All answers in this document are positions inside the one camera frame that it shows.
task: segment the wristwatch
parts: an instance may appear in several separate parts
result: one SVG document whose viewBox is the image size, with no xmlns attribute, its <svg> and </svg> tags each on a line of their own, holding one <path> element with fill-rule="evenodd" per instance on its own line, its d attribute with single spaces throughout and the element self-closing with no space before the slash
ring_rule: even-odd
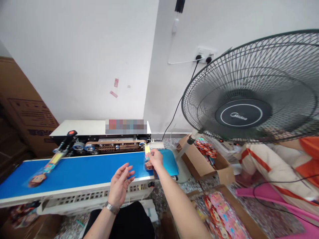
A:
<svg viewBox="0 0 319 239">
<path fill-rule="evenodd" d="M 115 206 L 109 204 L 108 201 L 105 203 L 104 207 L 106 207 L 107 209 L 109 209 L 109 210 L 111 211 L 111 213 L 113 213 L 113 214 L 115 214 L 115 215 L 118 214 L 119 211 L 120 211 L 119 208 L 117 208 L 117 207 L 115 207 Z"/>
</svg>

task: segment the fan logo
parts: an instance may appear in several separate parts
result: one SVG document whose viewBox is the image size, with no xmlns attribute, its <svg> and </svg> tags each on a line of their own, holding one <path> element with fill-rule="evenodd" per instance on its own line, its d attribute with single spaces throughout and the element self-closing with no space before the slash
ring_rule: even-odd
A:
<svg viewBox="0 0 319 239">
<path fill-rule="evenodd" d="M 237 112 L 231 113 L 230 116 L 231 116 L 231 117 L 239 118 L 239 119 L 241 119 L 241 120 L 242 120 L 242 119 L 243 119 L 243 120 L 247 120 L 247 118 L 240 116 Z"/>
</svg>

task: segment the black pants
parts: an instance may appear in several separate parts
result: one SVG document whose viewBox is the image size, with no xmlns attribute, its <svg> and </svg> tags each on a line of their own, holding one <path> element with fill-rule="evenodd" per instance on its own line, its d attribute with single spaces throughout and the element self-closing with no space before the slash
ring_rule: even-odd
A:
<svg viewBox="0 0 319 239">
<path fill-rule="evenodd" d="M 100 209 L 91 212 L 83 237 L 87 234 L 100 212 Z M 152 222 L 140 202 L 134 202 L 120 209 L 109 238 L 155 238 Z"/>
</svg>

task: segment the band sealer machine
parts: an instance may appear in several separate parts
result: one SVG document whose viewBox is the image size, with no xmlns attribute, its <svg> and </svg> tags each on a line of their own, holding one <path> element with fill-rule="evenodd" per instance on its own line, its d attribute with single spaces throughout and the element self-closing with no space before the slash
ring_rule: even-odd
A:
<svg viewBox="0 0 319 239">
<path fill-rule="evenodd" d="M 0 207 L 39 200 L 38 214 L 76 215 L 101 208 L 107 201 L 112 176 L 127 162 L 133 165 L 135 179 L 126 202 L 148 197 L 158 179 L 144 165 L 144 144 L 152 145 L 148 122 L 146 126 L 142 134 L 105 134 L 105 120 L 65 120 L 50 135 L 58 145 L 55 156 L 61 154 L 63 158 L 34 188 L 28 187 L 28 182 L 53 158 L 24 161 L 0 185 Z M 160 152 L 164 167 L 177 178 L 172 151 Z"/>
</svg>

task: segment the blue conveyor belt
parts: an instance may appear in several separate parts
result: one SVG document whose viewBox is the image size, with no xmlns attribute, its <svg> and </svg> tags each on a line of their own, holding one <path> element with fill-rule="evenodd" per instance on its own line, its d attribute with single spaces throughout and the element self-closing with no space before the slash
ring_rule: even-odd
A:
<svg viewBox="0 0 319 239">
<path fill-rule="evenodd" d="M 178 169 L 172 151 L 164 149 L 160 152 L 163 155 L 163 164 L 168 173 L 171 176 L 177 176 Z M 133 165 L 136 178 L 154 175 L 153 171 L 145 170 L 144 152 L 82 156 L 61 159 L 42 184 L 35 188 L 28 188 L 29 180 L 48 161 L 23 162 L 0 185 L 0 199 L 108 183 L 116 170 L 127 162 Z"/>
</svg>

